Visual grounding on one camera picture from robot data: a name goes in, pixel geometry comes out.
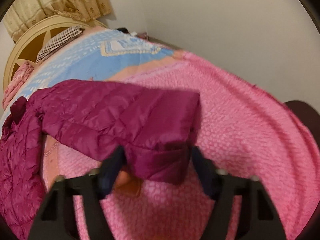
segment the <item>fuzzy pink blanket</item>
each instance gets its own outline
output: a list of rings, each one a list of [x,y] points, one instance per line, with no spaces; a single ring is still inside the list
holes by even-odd
[[[297,237],[320,200],[320,153],[311,133],[285,105],[188,52],[164,68],[118,80],[200,91],[202,125],[196,144],[206,158],[229,173],[246,178],[258,175],[287,239]],[[55,150],[56,159],[51,154]],[[67,177],[83,175],[99,165],[55,143],[44,158],[45,180],[47,167],[54,162]],[[181,186],[144,181],[138,198],[113,193],[101,205],[117,240],[198,240],[214,203],[202,192],[190,164]],[[76,197],[75,210],[81,239],[88,240],[80,197]],[[236,233],[238,198],[233,210],[228,240]]]
[[[12,81],[10,82],[10,84],[4,92],[4,97],[2,100],[3,110],[7,108],[12,98],[16,95],[16,93],[22,87],[22,85],[27,81],[28,77],[31,75],[32,72],[33,66],[28,61],[26,61],[14,73]]]

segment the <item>striped pillow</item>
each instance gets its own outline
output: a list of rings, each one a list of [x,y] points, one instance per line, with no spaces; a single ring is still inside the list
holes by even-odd
[[[82,30],[78,26],[72,26],[63,32],[57,34],[52,39],[50,39],[46,45],[43,46],[43,48],[39,51],[36,59],[36,63],[38,63],[40,60],[42,60],[45,56],[47,56],[49,53],[53,52],[66,42],[76,38],[82,33]]]

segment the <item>beige curtain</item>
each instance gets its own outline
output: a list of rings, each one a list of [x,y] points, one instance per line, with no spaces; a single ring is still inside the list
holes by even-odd
[[[17,41],[32,25],[55,14],[89,22],[110,12],[109,0],[15,0],[4,16],[4,25]]]

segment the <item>fabric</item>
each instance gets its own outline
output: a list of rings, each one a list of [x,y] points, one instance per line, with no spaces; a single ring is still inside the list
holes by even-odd
[[[129,171],[179,184],[196,140],[199,94],[115,82],[68,80],[20,97],[1,137],[0,212],[27,239],[44,197],[42,133],[97,161],[122,145]]]
[[[320,201],[319,150],[308,129],[285,105],[257,86],[192,53],[148,46],[113,30],[81,36],[44,62],[9,106],[20,96],[29,98],[37,89],[74,78],[198,90],[202,124],[196,145],[233,175],[258,175],[287,239],[295,240]],[[8,115],[9,107],[0,125]],[[81,176],[100,165],[59,142],[55,147],[55,158],[48,155],[43,160],[46,187],[50,187],[50,176]],[[80,197],[75,199],[81,239],[87,240],[83,204]],[[227,240],[235,235],[239,202],[237,199],[233,207]],[[200,238],[214,202],[203,194],[190,165],[179,187],[145,180],[138,198],[115,192],[101,204],[117,240],[150,240],[153,236],[195,240]]]
[[[200,91],[202,123],[196,145],[235,176],[257,175],[294,240],[320,200],[320,153],[308,129],[265,91],[185,52],[174,64],[120,78],[152,87]],[[57,144],[59,172],[68,178],[97,167],[94,160]],[[75,198],[82,240],[89,240],[83,203]],[[241,199],[236,197],[227,240],[234,239]],[[115,239],[200,239],[214,202],[203,194],[192,165],[179,187],[144,181],[139,198],[112,194],[101,201]]]
[[[61,47],[63,44],[65,44],[68,41],[81,35],[81,33],[82,33],[82,30],[77,26],[72,26],[70,28],[67,28],[63,32],[58,33],[56,36],[51,38],[44,45],[44,47],[39,51],[37,58],[36,58],[36,63],[38,63],[40,60],[45,58],[47,55],[49,55],[54,50]]]
[[[33,25],[56,14],[90,22],[110,12],[109,0],[15,0],[3,21],[16,42]]]
[[[33,72],[33,66],[29,61],[22,64],[14,73],[12,81],[4,91],[4,98],[2,100],[2,108],[5,110],[10,103],[11,99],[16,95],[18,90],[27,81],[28,77]]]
[[[48,188],[51,188],[52,184],[55,182],[55,178],[58,175],[54,171],[59,166],[58,159],[57,159],[57,155],[59,152],[59,147],[58,147],[59,142],[50,135],[45,135],[43,138],[43,141],[45,141],[45,144],[44,144],[42,170],[40,172],[40,175],[43,178],[45,185],[48,186]],[[89,157],[83,154],[80,154],[80,155],[90,159]],[[101,166],[101,162],[98,162],[98,161],[94,161],[94,162],[97,166],[93,168]],[[128,168],[124,166],[123,170],[121,170],[117,176],[113,189],[115,192],[119,192],[121,194],[131,196],[131,197],[137,197],[139,196],[141,191],[141,184],[142,184],[142,180],[130,174],[128,172]]]

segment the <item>quilted jacket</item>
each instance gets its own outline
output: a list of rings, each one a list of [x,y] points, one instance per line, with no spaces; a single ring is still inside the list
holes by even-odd
[[[102,161],[117,145],[142,179],[179,184],[199,128],[199,94],[116,82],[68,80],[20,97],[3,125],[0,213],[27,239],[45,194],[43,134]]]

